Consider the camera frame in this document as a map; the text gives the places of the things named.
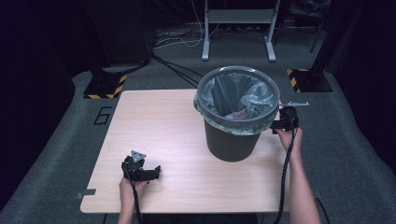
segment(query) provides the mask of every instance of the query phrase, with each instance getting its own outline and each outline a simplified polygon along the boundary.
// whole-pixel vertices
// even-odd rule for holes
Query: dark background
[[[108,67],[120,58],[127,63],[149,60],[153,31],[195,21],[190,1],[111,1],[114,8],[127,6],[126,9],[133,13],[119,13],[119,16],[128,17],[126,20],[130,23],[110,24],[107,27],[114,29],[114,36],[108,37],[104,36],[105,31],[100,30],[97,22],[103,17],[108,20],[102,21],[114,21],[117,17],[114,13],[107,14],[112,7],[99,7],[105,2],[15,0],[0,3],[1,208],[29,171],[70,105],[74,96],[74,76],[92,66]],[[197,11],[203,12],[204,1],[194,2]],[[211,7],[222,8],[222,3],[210,2],[214,4]],[[228,7],[272,5],[239,2],[229,0]],[[334,57],[342,59],[333,74],[348,99],[361,132],[377,155],[395,172],[396,121],[392,90],[396,84],[393,74],[396,71],[396,20],[393,4],[390,0],[334,2],[342,4],[338,5],[340,8],[347,7],[350,15],[359,3],[365,2],[365,5],[358,23],[352,27],[350,42],[339,45],[340,40],[336,39],[332,48],[342,49],[338,53],[324,54],[321,60],[326,63]],[[345,23],[351,20],[350,16],[338,11],[333,15],[341,15]],[[131,29],[125,30],[123,26],[128,25]],[[132,45],[128,41],[119,41],[120,50],[129,48],[131,51],[110,54],[106,42],[123,35],[130,35],[134,41]]]

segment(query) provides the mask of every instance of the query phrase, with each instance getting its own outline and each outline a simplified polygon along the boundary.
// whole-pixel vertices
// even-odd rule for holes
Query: tripod base
[[[125,79],[125,75],[106,75],[106,81],[93,77],[84,91],[84,99],[117,98]]]
[[[308,69],[288,69],[288,76],[295,92],[330,92],[332,87],[325,76],[312,81],[313,74]]]

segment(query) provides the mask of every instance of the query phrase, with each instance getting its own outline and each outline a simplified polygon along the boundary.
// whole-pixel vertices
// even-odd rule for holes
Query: electrical wire
[[[321,209],[322,209],[322,211],[323,211],[323,213],[324,213],[324,216],[326,217],[327,223],[330,224],[330,219],[329,219],[329,216],[327,215],[326,209],[324,209],[323,203],[320,201],[319,198],[316,198],[315,200],[316,200],[316,201],[318,202],[318,204],[320,205],[320,207],[321,207]]]
[[[160,44],[160,43],[161,43],[161,45],[154,47],[154,49],[161,49],[161,48],[168,47],[168,46],[171,46],[171,45],[176,45],[176,44],[185,44],[187,47],[194,48],[194,47],[198,46],[201,43],[202,40],[204,40],[203,39],[204,31],[203,31],[203,28],[202,28],[202,23],[199,20],[198,14],[197,14],[196,9],[195,9],[195,5],[194,5],[192,0],[191,0],[191,5],[192,5],[192,9],[193,9],[194,14],[195,14],[195,18],[197,19],[199,27],[200,27],[200,32],[197,35],[199,37],[199,39],[197,39],[197,40],[187,40],[187,38],[193,37],[193,35],[189,35],[189,34],[191,34],[192,31],[195,31],[195,30],[191,29],[190,31],[186,32],[183,35],[175,35],[175,36],[171,36],[169,38],[165,38],[165,39],[161,39],[161,40],[157,41],[157,45]],[[226,5],[227,5],[227,0],[224,0],[223,8],[226,8]],[[219,23],[216,26],[216,28],[209,34],[209,36],[212,36],[218,30],[218,27],[219,27]],[[196,42],[196,44],[194,44],[194,45],[189,45],[188,44],[188,43],[193,43],[193,42]]]
[[[105,216],[103,217],[102,224],[105,224],[105,223],[106,223],[106,219],[107,219],[107,214],[105,214]]]
[[[281,187],[280,187],[279,211],[278,211],[277,216],[276,216],[276,221],[274,222],[275,224],[280,222],[280,219],[282,218],[282,214],[283,214],[283,203],[285,201],[286,172],[288,171],[290,155],[291,155],[291,151],[292,151],[293,146],[294,146],[294,138],[295,138],[295,135],[297,134],[297,131],[298,131],[298,129],[295,129],[297,127],[294,127],[293,120],[292,120],[290,114],[287,111],[285,113],[288,115],[288,117],[290,119],[290,123],[291,123],[291,141],[290,141],[290,145],[289,145],[289,148],[288,148],[288,152],[286,154],[285,162],[283,164],[282,181],[281,181]]]
[[[190,29],[189,31],[186,30],[186,32],[181,35],[170,35],[170,32],[166,31],[166,34],[163,34],[163,36],[161,36],[161,37],[159,37],[157,35],[157,37],[159,37],[160,39],[157,41],[155,49],[170,45],[172,43],[172,41],[174,41],[174,40],[181,40],[181,42],[176,42],[176,43],[172,43],[172,44],[195,42],[197,40],[187,41],[188,38],[201,36],[201,34],[197,35],[195,32],[196,32],[195,29]]]
[[[136,187],[134,186],[134,181],[132,181],[132,179],[129,176],[128,172],[124,172],[124,173],[128,175],[128,180],[131,183],[132,190],[134,191],[134,208],[136,209],[137,223],[138,224],[142,224],[143,222],[142,222],[142,216],[140,214],[139,199],[138,199],[138,196],[137,196]]]
[[[201,74],[199,74],[199,73],[197,73],[197,72],[195,72],[195,71],[192,71],[192,70],[190,70],[189,68],[183,67],[183,66],[178,65],[178,64],[175,64],[175,63],[169,63],[169,62],[167,62],[166,60],[162,59],[161,57],[155,55],[154,53],[152,53],[152,58],[153,58],[155,61],[157,61],[157,62],[159,62],[159,63],[162,63],[163,65],[165,65],[166,67],[168,67],[169,69],[171,69],[172,71],[174,71],[179,77],[181,77],[182,79],[184,79],[185,81],[187,81],[188,83],[190,83],[195,89],[197,88],[197,86],[198,86],[198,84],[199,84],[199,81],[197,81],[197,80],[193,79],[192,77],[189,77],[188,75],[186,75],[186,74],[180,72],[179,70],[177,70],[176,68],[172,67],[171,65],[177,66],[177,67],[179,67],[179,68],[183,68],[183,69],[185,69],[185,70],[187,70],[187,71],[190,71],[190,72],[192,72],[192,73],[198,75],[199,77],[203,77],[203,75],[201,75]]]
[[[264,223],[264,213],[262,213],[262,221],[260,223]]]
[[[223,36],[229,36],[229,35],[242,35],[242,34],[247,34],[250,32],[259,32],[256,31],[254,29],[245,29],[245,30],[236,30],[236,31],[223,31],[218,29],[218,26],[210,33],[210,39],[211,40],[217,40],[222,38]],[[198,40],[187,40],[188,38],[192,38],[192,37],[199,37],[200,35],[195,35],[192,34],[192,32],[195,31],[194,29],[191,29],[190,31],[186,32],[183,35],[174,35],[174,36],[168,36],[166,38],[160,39],[157,41],[156,47],[154,47],[153,49],[161,49],[164,47],[168,47],[168,46],[172,46],[172,45],[177,45],[177,44],[186,44],[186,43],[193,43],[193,42],[197,42],[200,41],[200,39]]]

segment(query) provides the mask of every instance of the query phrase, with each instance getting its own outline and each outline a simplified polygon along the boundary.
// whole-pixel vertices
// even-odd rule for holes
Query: trash can rim
[[[199,94],[202,92],[203,87],[205,84],[214,78],[214,75],[224,75],[224,74],[231,74],[233,71],[235,73],[243,73],[247,75],[252,75],[253,77],[256,77],[262,81],[264,81],[269,88],[274,92],[275,100],[276,100],[276,105],[266,114],[260,115],[257,118],[254,119],[226,119],[220,115],[215,114],[210,108],[208,108],[204,103],[204,99],[202,97],[202,94]],[[261,121],[266,119],[266,116],[274,113],[274,110],[278,109],[278,102],[279,102],[279,88],[275,84],[275,82],[265,75],[263,72],[251,68],[251,67],[246,67],[246,66],[240,66],[240,65],[232,65],[232,66],[225,66],[221,67],[215,70],[212,70],[211,72],[207,73],[200,81],[198,84],[197,88],[197,99],[198,99],[198,104],[200,106],[201,113],[204,113],[208,118],[214,120],[215,122],[222,124],[222,125],[227,125],[227,126],[232,126],[232,127],[250,127],[257,125],[258,123],[261,123]]]

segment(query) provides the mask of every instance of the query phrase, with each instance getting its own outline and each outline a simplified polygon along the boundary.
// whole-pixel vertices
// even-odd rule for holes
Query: controller cable
[[[132,181],[128,172],[125,172],[125,173],[128,175],[128,180],[131,183],[132,190],[134,191],[134,208],[136,209],[137,223],[142,224],[143,222],[142,222],[142,216],[140,214],[140,206],[139,206],[139,200],[138,200],[138,196],[137,196],[136,187],[134,185],[134,181]]]
[[[293,120],[292,120],[290,114],[289,114],[287,111],[285,111],[285,113],[288,115],[288,117],[289,117],[289,119],[290,119],[290,124],[291,124],[291,142],[290,142],[290,145],[289,145],[289,148],[288,148],[288,152],[287,152],[287,154],[286,154],[285,163],[283,164],[283,173],[282,173],[282,182],[281,182],[281,191],[280,191],[279,211],[278,211],[278,213],[277,213],[276,221],[274,222],[274,224],[277,224],[277,223],[280,222],[280,219],[281,219],[282,214],[283,214],[283,204],[284,204],[284,200],[285,200],[285,180],[286,180],[286,172],[287,172],[287,170],[288,170],[288,164],[289,164],[289,160],[290,160],[291,151],[292,151],[293,146],[294,146],[294,138],[295,138],[295,135],[297,134],[297,130],[298,130],[298,129],[296,129],[296,130],[294,131],[295,128],[298,128],[298,125],[297,125],[297,127],[294,127]],[[320,205],[320,208],[322,209],[322,211],[323,211],[323,213],[324,213],[324,216],[326,217],[327,223],[330,224],[329,216],[327,215],[326,209],[324,208],[322,202],[320,201],[320,199],[319,199],[318,197],[316,197],[315,200],[316,200],[316,201],[318,202],[318,204]]]
[[[167,62],[166,60],[162,59],[162,58],[159,57],[158,55],[154,54],[154,52],[152,52],[152,58],[153,58],[155,61],[157,61],[157,62],[159,62],[159,63],[165,65],[166,67],[168,67],[169,69],[171,69],[172,71],[174,71],[179,77],[183,78],[185,81],[187,81],[188,83],[190,83],[195,89],[197,89],[197,86],[198,86],[198,84],[199,84],[199,81],[195,80],[194,78],[188,76],[188,75],[185,74],[185,73],[180,72],[180,71],[177,70],[175,67],[172,67],[172,65],[173,65],[173,66],[176,66],[176,67],[179,67],[179,68],[182,68],[182,69],[185,69],[185,70],[187,70],[187,71],[189,71],[189,72],[192,72],[192,73],[194,73],[196,76],[198,76],[200,79],[201,79],[201,77],[203,77],[203,75],[201,75],[201,74],[199,74],[198,72],[195,72],[195,71],[193,71],[193,70],[191,70],[191,69],[189,69],[189,68],[187,68],[187,67],[183,67],[183,66],[181,66],[181,65],[178,65],[178,64],[176,64],[176,63]]]
[[[280,189],[280,203],[279,203],[279,210],[278,210],[278,213],[277,213],[277,216],[276,216],[276,221],[274,222],[275,224],[279,223],[280,219],[282,218],[282,214],[283,214],[283,204],[284,204],[284,201],[285,201],[286,172],[288,171],[288,165],[289,165],[289,160],[290,160],[290,154],[291,154],[291,151],[292,151],[292,149],[293,149],[294,138],[295,138],[295,135],[297,134],[297,130],[298,130],[298,129],[296,129],[296,130],[294,131],[295,128],[298,128],[298,125],[297,125],[297,127],[294,127],[294,124],[293,124],[293,120],[292,120],[292,118],[291,118],[291,115],[290,115],[287,111],[285,111],[285,113],[288,115],[288,117],[289,117],[289,119],[290,119],[290,124],[291,124],[291,141],[290,141],[290,145],[289,145],[288,151],[287,151],[287,153],[286,153],[285,162],[284,162],[284,164],[283,164],[283,173],[282,173],[282,181],[281,181],[281,189]]]

